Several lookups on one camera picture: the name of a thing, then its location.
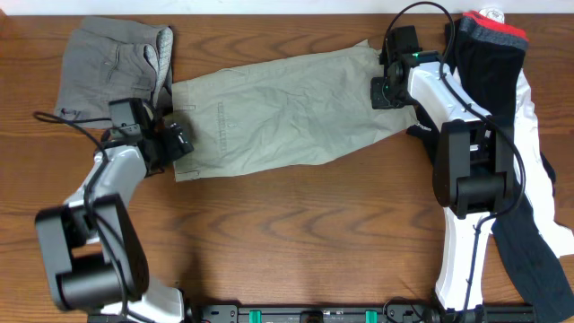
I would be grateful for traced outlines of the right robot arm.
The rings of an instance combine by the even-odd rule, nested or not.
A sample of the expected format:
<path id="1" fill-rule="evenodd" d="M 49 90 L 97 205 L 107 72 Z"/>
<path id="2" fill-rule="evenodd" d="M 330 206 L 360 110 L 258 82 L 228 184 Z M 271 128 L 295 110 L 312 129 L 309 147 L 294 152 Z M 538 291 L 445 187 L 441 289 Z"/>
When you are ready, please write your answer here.
<path id="1" fill-rule="evenodd" d="M 444 56 L 420 47 L 413 26 L 387 30 L 379 63 L 384 74 L 370 82 L 373 109 L 418 106 L 438 132 L 432 187 L 446 231 L 435 294 L 444 313 L 466 319 L 483 303 L 488 232 L 515 180 L 512 125 L 496 125 L 457 83 Z"/>

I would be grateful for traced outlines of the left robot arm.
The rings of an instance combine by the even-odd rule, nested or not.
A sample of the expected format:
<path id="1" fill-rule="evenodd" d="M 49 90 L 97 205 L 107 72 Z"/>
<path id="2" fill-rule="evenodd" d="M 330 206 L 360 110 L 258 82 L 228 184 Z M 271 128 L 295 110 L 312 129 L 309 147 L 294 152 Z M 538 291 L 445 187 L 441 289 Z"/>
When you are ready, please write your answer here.
<path id="1" fill-rule="evenodd" d="M 141 181 L 193 146 L 146 100 L 112 101 L 109 113 L 82 185 L 35 218 L 52 301 L 61 311 L 86 312 L 90 322 L 190 322 L 183 292 L 150 275 L 127 208 Z"/>

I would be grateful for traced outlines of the khaki shorts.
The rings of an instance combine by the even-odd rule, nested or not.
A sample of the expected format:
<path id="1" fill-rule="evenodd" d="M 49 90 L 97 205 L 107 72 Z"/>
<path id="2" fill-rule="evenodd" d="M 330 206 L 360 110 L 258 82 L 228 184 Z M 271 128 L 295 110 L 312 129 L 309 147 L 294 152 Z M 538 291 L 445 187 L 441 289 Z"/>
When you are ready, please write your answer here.
<path id="1" fill-rule="evenodd" d="M 382 73 L 363 41 L 175 83 L 173 118 L 194 146 L 176 180 L 320 165 L 415 125 L 411 107 L 372 108 L 370 81 Z"/>

